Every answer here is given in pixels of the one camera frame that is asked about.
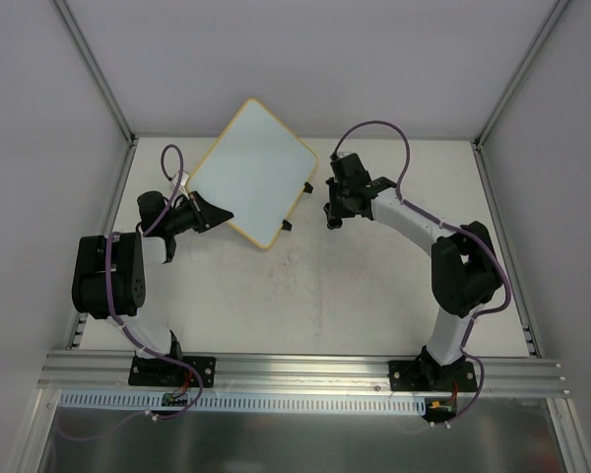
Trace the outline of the black whiteboard eraser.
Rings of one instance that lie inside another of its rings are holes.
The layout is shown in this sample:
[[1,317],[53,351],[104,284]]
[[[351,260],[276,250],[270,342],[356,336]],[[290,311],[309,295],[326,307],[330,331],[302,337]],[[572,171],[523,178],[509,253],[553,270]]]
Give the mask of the black whiteboard eraser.
[[339,230],[343,226],[343,221],[341,219],[329,219],[327,221],[327,228],[329,230]]

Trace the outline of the yellow framed whiteboard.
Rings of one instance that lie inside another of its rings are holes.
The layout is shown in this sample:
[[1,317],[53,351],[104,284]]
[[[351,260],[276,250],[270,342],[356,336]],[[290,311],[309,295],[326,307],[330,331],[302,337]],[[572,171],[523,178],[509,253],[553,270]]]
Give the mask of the yellow framed whiteboard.
[[257,99],[247,100],[186,181],[210,204],[233,213],[229,225],[270,248],[319,158]]

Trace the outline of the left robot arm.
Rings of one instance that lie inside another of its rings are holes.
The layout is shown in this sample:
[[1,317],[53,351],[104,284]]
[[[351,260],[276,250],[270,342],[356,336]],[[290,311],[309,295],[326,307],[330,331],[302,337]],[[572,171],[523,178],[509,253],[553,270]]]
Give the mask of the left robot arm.
[[75,264],[72,301],[75,310],[115,326],[135,349],[135,356],[153,360],[152,373],[165,384],[183,379],[186,362],[176,336],[140,314],[147,295],[145,268],[170,263],[176,237],[202,234],[233,218],[199,193],[170,200],[158,191],[137,199],[140,222],[129,233],[83,236]]

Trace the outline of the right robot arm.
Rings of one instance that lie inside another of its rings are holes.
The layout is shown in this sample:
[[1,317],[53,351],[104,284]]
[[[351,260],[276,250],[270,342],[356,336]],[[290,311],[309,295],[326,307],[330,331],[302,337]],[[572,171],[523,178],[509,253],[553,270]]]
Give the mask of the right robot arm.
[[423,250],[430,258],[431,291],[438,304],[427,344],[405,367],[394,369],[394,390],[445,391],[462,383],[470,367],[463,346],[471,323],[494,293],[505,285],[493,243],[480,222],[455,227],[402,197],[387,177],[373,179],[355,153],[330,158],[333,176],[326,180],[327,227],[363,217],[384,225]]

